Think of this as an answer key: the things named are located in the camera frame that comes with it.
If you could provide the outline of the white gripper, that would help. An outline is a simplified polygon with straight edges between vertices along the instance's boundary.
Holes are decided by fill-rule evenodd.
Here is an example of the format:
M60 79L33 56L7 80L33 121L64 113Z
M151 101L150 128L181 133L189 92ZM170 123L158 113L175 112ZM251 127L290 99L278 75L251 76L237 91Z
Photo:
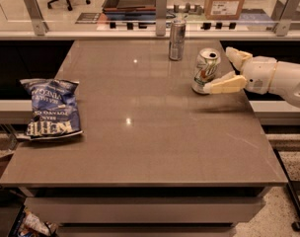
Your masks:
M207 94L236 93L242 89L248 92L265 94L268 92L269 83L277 64L272 57L256 56L251 53L227 47L226 56L233 66L241 71L242 75L236 75L234 71L208 82L203 87Z

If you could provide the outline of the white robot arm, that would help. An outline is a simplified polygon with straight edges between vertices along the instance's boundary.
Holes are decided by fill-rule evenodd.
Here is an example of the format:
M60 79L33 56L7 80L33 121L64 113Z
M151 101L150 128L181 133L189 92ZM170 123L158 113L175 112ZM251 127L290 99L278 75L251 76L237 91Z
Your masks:
M273 57L253 56L233 47L226 56L240 72L229 72L203 87L207 94L236 93L245 89L256 94L274 94L300 108L300 64L277 61Z

